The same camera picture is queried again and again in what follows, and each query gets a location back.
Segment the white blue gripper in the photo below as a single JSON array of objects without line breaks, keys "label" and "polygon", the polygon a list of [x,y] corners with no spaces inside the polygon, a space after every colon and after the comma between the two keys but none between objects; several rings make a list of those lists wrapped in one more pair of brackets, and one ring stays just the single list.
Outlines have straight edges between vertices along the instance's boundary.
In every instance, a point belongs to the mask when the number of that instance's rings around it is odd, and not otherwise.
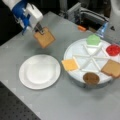
[{"label": "white blue gripper", "polygon": [[42,27],[38,23],[43,19],[43,14],[34,4],[28,3],[27,0],[18,0],[12,7],[12,13],[23,27],[22,33],[27,29],[41,32]]}]

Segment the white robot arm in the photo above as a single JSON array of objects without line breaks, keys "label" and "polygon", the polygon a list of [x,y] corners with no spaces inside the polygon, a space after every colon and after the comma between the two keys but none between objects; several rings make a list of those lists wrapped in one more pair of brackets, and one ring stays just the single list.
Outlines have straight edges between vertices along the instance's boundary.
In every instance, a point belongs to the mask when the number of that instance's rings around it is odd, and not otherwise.
[{"label": "white robot arm", "polygon": [[43,19],[43,14],[28,0],[2,0],[3,3],[11,10],[16,21],[23,28],[22,33],[27,29],[38,31],[43,34],[43,27],[40,21]]}]

